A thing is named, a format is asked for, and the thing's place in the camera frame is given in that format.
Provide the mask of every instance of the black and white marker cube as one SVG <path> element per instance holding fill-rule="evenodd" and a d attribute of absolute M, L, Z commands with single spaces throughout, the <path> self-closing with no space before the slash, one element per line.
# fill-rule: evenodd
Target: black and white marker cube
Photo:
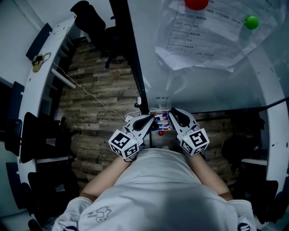
<path fill-rule="evenodd" d="M 116 130 L 108 142 L 112 151 L 124 159 L 140 150 L 137 140 L 130 138 L 120 130 Z"/>
<path fill-rule="evenodd" d="M 190 155 L 193 156 L 199 152 L 205 150 L 210 143 L 205 129 L 198 131 L 189 130 L 186 135 L 183 136 L 181 141 L 181 147 Z"/>

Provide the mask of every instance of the white cable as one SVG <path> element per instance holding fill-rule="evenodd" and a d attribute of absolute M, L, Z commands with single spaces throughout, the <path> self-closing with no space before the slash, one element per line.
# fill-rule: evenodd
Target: white cable
<path fill-rule="evenodd" d="M 135 111 L 135 112 L 127 113 L 127 114 L 125 115 L 125 118 L 126 118 L 126 116 L 127 116 L 128 114 L 134 114 L 134 113 L 137 113 L 137 112 L 140 112 L 140 111 L 138 110 L 138 111 Z"/>
<path fill-rule="evenodd" d="M 77 82 L 75 82 L 70 76 L 68 76 L 61 67 L 59 67 L 55 62 L 53 62 L 53 63 L 54 63 L 58 68 L 60 68 L 60 70 L 62 70 L 63 73 L 64 73 L 68 78 L 70 78 L 77 86 L 81 87 L 81 88 L 84 90 L 85 93 L 87 93 L 88 95 L 93 96 L 98 102 L 100 102 L 100 103 L 104 106 L 104 108 L 105 108 L 106 110 L 108 110 L 108 111 L 113 111 L 113 112 L 117 113 L 116 111 L 114 111 L 114 110 L 112 110 L 112 109 L 108 109 L 99 99 L 97 99 L 94 95 L 88 93 L 88 92 L 84 89 L 84 87 L 80 86 L 80 85 L 79 85 Z"/>

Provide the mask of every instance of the logo on shirt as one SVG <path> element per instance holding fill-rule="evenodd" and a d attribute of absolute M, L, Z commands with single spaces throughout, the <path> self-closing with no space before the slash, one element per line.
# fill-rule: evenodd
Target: logo on shirt
<path fill-rule="evenodd" d="M 105 221 L 111 212 L 112 211 L 109 209 L 109 207 L 105 206 L 105 207 L 99 208 L 98 210 L 96 210 L 96 212 L 88 213 L 87 218 L 95 217 L 96 221 L 100 223 L 100 222 Z"/>

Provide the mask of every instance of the green ball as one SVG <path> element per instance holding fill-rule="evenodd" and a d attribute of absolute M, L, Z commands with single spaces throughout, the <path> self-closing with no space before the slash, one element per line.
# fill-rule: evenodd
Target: green ball
<path fill-rule="evenodd" d="M 249 16 L 245 20 L 245 25 L 249 30 L 256 29 L 259 26 L 259 19 L 256 16 Z"/>

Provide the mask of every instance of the red ball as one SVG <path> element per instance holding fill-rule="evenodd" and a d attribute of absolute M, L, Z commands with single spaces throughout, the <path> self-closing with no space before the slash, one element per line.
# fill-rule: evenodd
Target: red ball
<path fill-rule="evenodd" d="M 201 10 L 206 8 L 209 0 L 185 0 L 186 6 L 193 10 Z"/>

